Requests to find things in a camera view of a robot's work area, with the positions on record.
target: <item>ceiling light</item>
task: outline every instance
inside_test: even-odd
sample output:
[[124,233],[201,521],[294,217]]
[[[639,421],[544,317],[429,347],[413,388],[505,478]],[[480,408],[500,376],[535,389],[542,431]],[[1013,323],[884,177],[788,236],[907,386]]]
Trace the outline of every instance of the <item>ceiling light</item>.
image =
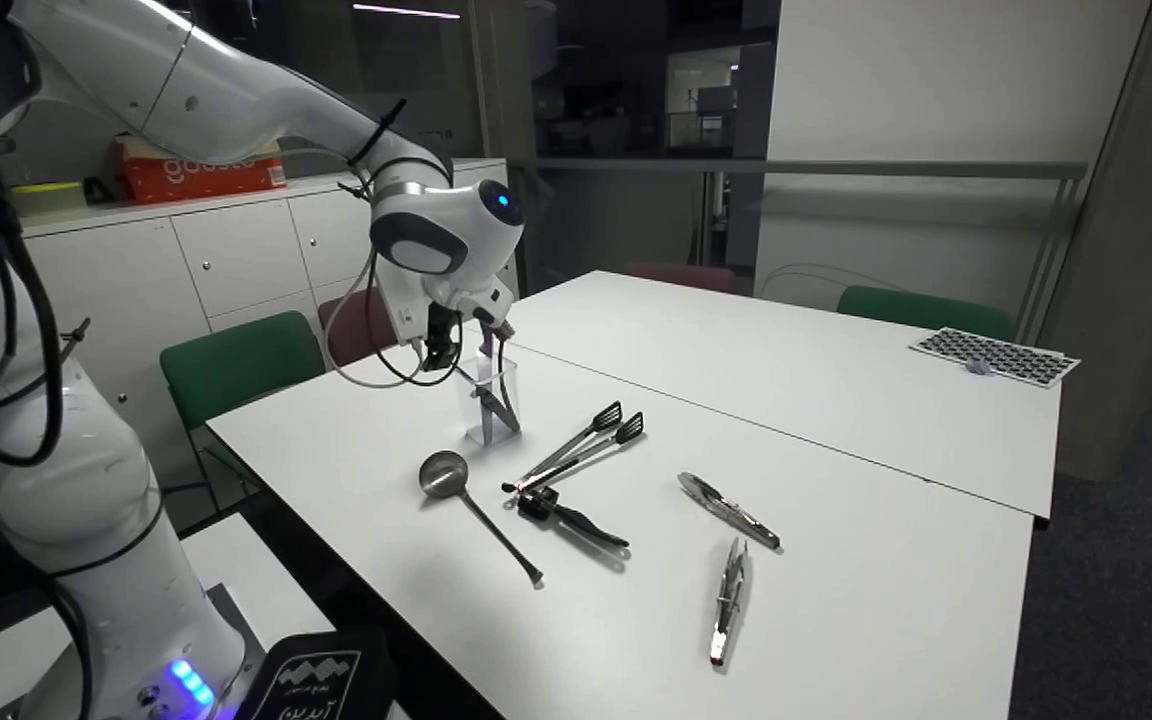
[[433,10],[408,10],[407,8],[391,8],[388,5],[364,5],[354,3],[355,10],[366,10],[371,13],[389,13],[394,15],[420,15],[423,18],[458,20],[461,15],[456,13],[434,13]]

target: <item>gray carpet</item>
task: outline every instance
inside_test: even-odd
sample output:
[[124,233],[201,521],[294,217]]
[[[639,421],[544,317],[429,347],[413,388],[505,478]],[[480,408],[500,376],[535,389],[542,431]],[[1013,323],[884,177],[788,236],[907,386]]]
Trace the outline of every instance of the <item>gray carpet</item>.
[[1038,717],[1152,717],[1152,397],[1123,477],[1058,478],[1034,533],[1011,719]]

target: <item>chair backrest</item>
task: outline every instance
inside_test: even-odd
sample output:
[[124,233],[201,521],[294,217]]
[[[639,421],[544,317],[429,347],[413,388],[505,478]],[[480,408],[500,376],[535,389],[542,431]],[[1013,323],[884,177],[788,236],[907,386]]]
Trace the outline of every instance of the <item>chair backrest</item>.
[[954,328],[1009,342],[1015,334],[1011,318],[996,306],[916,291],[851,286],[838,300],[838,311],[859,318],[912,325],[915,328]]
[[[367,293],[371,293],[370,318],[365,311]],[[332,319],[332,313],[340,302],[342,300],[328,300],[319,305],[323,332],[328,328],[328,319]],[[384,350],[397,344],[394,325],[389,323],[389,311],[385,309],[385,298],[376,288],[356,291],[343,302],[344,306],[340,309],[338,321],[332,325],[332,334],[328,336],[328,353],[338,365],[348,365],[354,361],[376,355],[378,347]],[[367,324],[371,325],[370,336]],[[376,344],[372,344],[371,338],[376,338]]]
[[180,420],[192,430],[323,374],[323,354],[305,316],[289,310],[166,348],[159,365]]
[[699,287],[700,290],[736,291],[736,273],[733,273],[728,268],[699,268],[696,265],[631,263],[626,266],[626,274],[645,278],[649,281]]

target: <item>red chair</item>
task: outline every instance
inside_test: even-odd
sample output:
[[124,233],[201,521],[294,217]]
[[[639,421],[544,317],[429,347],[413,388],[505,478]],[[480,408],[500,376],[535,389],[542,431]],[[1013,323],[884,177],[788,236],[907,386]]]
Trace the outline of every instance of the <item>red chair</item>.
[[[371,333],[367,333],[369,319],[364,314],[367,293],[373,293],[371,297]],[[323,332],[328,328],[328,320],[340,300],[329,300],[319,305],[319,324],[323,324]],[[376,344],[371,343],[371,338],[376,338]],[[354,361],[362,361],[364,357],[376,355],[376,348],[393,347],[397,344],[397,336],[394,327],[389,324],[389,311],[385,310],[385,300],[378,290],[359,290],[349,296],[344,306],[340,309],[338,321],[332,327],[328,336],[328,353],[338,365],[348,365]]]
[[699,266],[695,265],[635,263],[627,266],[626,274],[636,278],[646,278],[649,281],[698,287],[700,290],[736,291],[736,273],[733,273],[728,268],[699,268]]

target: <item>metal ladle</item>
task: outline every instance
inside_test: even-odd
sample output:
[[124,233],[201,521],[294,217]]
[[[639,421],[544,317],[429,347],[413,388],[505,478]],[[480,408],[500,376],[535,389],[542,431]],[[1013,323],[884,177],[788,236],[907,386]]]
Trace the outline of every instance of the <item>metal ladle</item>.
[[470,506],[470,510],[475,515],[479,516],[483,524],[492,530],[492,535],[502,544],[506,550],[509,551],[509,555],[522,564],[522,569],[526,570],[526,576],[531,578],[531,584],[539,584],[543,573],[536,569],[535,564],[526,561],[526,558],[522,556],[517,547],[513,547],[513,543],[509,541],[505,535],[500,533],[500,529],[495,526],[488,516],[483,514],[479,506],[470,498],[470,493],[467,492],[465,485],[470,482],[470,465],[463,457],[452,450],[439,450],[434,455],[430,455],[424,462],[420,462],[420,491],[425,492],[426,497],[433,497],[434,500],[444,500],[448,497],[461,497],[461,500],[465,501],[465,505]]

